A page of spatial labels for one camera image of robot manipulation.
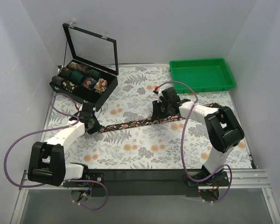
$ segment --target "black watch box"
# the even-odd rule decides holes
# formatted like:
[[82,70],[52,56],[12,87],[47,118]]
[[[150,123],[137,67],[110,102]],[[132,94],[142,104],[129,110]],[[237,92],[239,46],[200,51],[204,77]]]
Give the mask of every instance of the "black watch box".
[[[87,89],[81,85],[75,88],[73,92],[62,89],[54,85],[52,82],[50,82],[49,85],[53,91],[64,93],[78,103],[82,104],[85,102],[91,102],[96,104],[96,111],[98,111],[118,85],[117,75],[119,70],[116,40],[111,39],[106,35],[99,35],[78,28],[72,23],[64,23],[63,29],[73,58],[70,63],[84,64],[91,69],[98,71],[100,77],[107,81],[108,86],[102,94],[99,94],[94,90]],[[105,62],[108,62],[108,67],[101,65],[106,64]]]

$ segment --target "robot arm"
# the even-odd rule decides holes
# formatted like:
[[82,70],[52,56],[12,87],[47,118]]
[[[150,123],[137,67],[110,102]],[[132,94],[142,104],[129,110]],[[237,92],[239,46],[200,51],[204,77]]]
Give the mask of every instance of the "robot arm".
[[88,167],[77,163],[65,164],[64,153],[85,132],[91,134],[101,127],[94,112],[94,104],[84,103],[79,111],[80,121],[76,125],[63,129],[45,142],[36,142],[32,146],[28,169],[30,181],[59,186],[63,181],[70,179],[86,180],[85,171]]
[[[183,118],[186,118],[194,104],[187,99],[180,100],[173,87],[158,89],[154,92],[158,95],[158,100],[153,102],[157,111],[154,113],[156,117],[180,113]],[[208,175],[225,163],[233,148],[244,138],[244,131],[232,110],[227,106],[211,108],[194,105],[190,119],[207,127],[212,149],[202,169],[206,169],[208,172],[206,175]]]

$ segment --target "floral mat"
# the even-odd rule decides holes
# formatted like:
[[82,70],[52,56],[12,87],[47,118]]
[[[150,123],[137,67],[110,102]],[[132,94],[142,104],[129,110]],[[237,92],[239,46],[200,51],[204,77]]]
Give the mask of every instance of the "floral mat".
[[[171,80],[169,68],[119,68],[118,86],[96,113],[101,125],[125,123],[145,119],[152,115],[155,86]],[[192,94],[180,94],[181,99],[194,100]],[[219,103],[233,109],[229,92],[198,94],[201,105]],[[73,103],[62,96],[55,100],[57,109],[74,114]],[[46,128],[66,125],[68,118],[51,111]],[[87,164],[97,169],[174,169],[182,168],[180,142],[184,120],[164,124],[136,127],[106,133],[84,134],[66,151],[67,162]],[[47,140],[57,131],[45,133]],[[189,121],[185,135],[185,162],[188,168],[201,168],[207,160],[211,143],[206,127]],[[234,148],[226,163],[231,168],[252,168],[244,142]]]

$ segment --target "green plastic tray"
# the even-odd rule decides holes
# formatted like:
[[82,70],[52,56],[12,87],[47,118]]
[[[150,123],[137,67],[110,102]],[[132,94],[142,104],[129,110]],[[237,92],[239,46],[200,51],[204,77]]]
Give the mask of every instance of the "green plastic tray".
[[[228,91],[235,86],[231,72],[223,58],[171,61],[174,81],[185,83],[194,92]],[[177,93],[190,93],[186,87],[174,84]]]

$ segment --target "white wall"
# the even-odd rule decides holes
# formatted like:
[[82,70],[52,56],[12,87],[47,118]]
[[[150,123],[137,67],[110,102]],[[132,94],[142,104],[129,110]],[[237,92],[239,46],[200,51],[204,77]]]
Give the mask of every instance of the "white wall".
[[227,63],[253,159],[266,169],[280,212],[280,0],[257,0]]
[[[48,83],[55,71],[20,0],[0,0],[0,224],[10,222],[19,192],[4,176],[5,152],[17,138],[43,128],[52,94]],[[14,181],[20,183],[39,138],[20,142],[10,154],[8,170]]]
[[117,40],[119,63],[227,57],[256,0],[21,0],[54,62],[64,22]]

